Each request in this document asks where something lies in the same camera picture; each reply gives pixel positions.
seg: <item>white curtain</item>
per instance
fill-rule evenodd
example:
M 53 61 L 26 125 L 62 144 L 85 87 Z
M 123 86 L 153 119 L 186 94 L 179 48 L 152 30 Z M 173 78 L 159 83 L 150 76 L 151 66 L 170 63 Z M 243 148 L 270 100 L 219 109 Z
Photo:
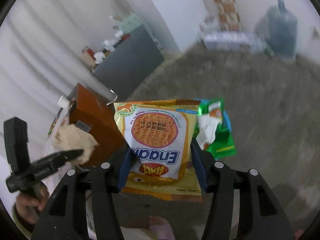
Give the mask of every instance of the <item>white curtain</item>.
M 99 51 L 115 33 L 108 16 L 129 13 L 125 0 L 17 0 L 12 7 L 0 28 L 0 123 L 14 116 L 28 123 L 32 161 L 43 155 L 61 95 L 79 82 L 114 97 L 86 69 L 81 50 Z M 10 173 L 3 125 L 0 136 L 0 198 L 9 210 L 15 197 L 4 183 Z

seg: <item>beige cloth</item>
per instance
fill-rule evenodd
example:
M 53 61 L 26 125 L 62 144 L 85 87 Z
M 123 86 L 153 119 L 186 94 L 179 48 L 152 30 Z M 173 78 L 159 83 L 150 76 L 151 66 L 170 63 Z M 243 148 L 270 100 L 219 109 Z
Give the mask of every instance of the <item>beige cloth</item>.
M 88 162 L 95 147 L 98 145 L 99 143 L 90 133 L 77 128 L 74 124 L 60 127 L 52 140 L 52 146 L 57 150 L 84 150 L 80 157 L 70 162 L 73 165 L 81 165 Z

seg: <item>noodle snack packet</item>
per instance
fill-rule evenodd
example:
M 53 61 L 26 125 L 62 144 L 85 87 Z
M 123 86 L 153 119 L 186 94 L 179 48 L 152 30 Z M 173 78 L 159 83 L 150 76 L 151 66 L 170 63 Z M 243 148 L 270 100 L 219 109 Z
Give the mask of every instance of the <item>noodle snack packet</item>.
M 199 101 L 115 103 L 115 121 L 137 156 L 128 182 L 170 185 L 184 177 Z

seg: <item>blue water jug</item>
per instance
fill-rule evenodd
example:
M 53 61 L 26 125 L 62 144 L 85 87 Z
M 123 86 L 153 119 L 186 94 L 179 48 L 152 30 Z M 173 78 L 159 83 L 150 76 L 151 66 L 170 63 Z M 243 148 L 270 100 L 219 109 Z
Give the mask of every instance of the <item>blue water jug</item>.
M 278 0 L 278 6 L 274 6 L 268 11 L 268 18 L 268 45 L 281 60 L 289 63 L 294 62 L 296 58 L 298 19 L 285 8 L 283 0 Z

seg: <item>blue gripper pad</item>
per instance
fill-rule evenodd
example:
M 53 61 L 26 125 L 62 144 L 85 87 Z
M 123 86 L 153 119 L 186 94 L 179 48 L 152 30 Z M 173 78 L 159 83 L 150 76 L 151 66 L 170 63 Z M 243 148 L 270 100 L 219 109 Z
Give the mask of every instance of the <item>blue gripper pad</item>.
M 201 188 L 207 191 L 207 188 L 208 188 L 207 171 L 199 155 L 202 150 L 199 147 L 198 142 L 196 141 L 195 138 L 192 139 L 190 147 L 191 147 L 193 167 L 195 168 L 199 185 Z
M 128 178 L 130 169 L 132 167 L 133 158 L 134 158 L 134 153 L 132 152 L 131 148 L 128 148 L 118 172 L 117 188 L 119 192 L 121 192 L 121 190 L 124 188 L 127 182 L 127 178 Z

